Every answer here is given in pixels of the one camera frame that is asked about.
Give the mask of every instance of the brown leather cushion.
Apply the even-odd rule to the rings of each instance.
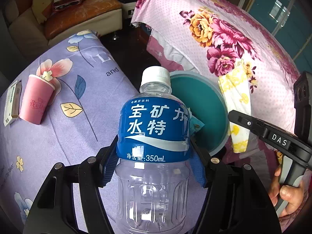
[[[51,40],[72,26],[120,8],[121,3],[117,0],[84,0],[80,5],[73,6],[51,16],[45,23],[44,35],[47,40]]]

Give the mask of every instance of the small box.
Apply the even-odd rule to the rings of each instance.
[[[21,82],[16,80],[7,89],[7,100],[5,102],[4,119],[3,119],[5,127],[18,118],[20,97],[21,97]]]

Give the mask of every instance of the pink floral blanket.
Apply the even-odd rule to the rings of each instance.
[[[236,59],[243,59],[252,116],[294,132],[293,83],[299,72],[275,38],[248,13],[225,0],[138,0],[132,24],[140,23],[212,81],[231,71]],[[234,154],[230,142],[226,147],[224,162],[252,164],[269,186],[278,165],[274,149],[252,134],[246,152]],[[291,219],[284,221],[283,229]]]

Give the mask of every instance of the chair leg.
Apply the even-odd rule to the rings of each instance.
[[[117,35],[117,32],[116,31],[114,31],[114,36],[113,36],[113,40],[117,40],[119,38],[119,36]]]

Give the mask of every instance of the hand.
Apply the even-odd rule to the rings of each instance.
[[[280,176],[281,166],[279,166],[274,173],[274,178],[272,180],[270,190],[269,190],[269,196],[270,199],[275,206],[277,203],[277,195],[280,194],[280,197],[283,200],[288,201],[288,205],[286,208],[282,211],[279,217],[287,216],[295,212],[299,206],[301,205],[303,201],[304,196],[304,184],[301,181],[299,184],[299,187],[292,187],[292,186],[282,186],[280,189],[280,184],[278,182],[278,178]]]

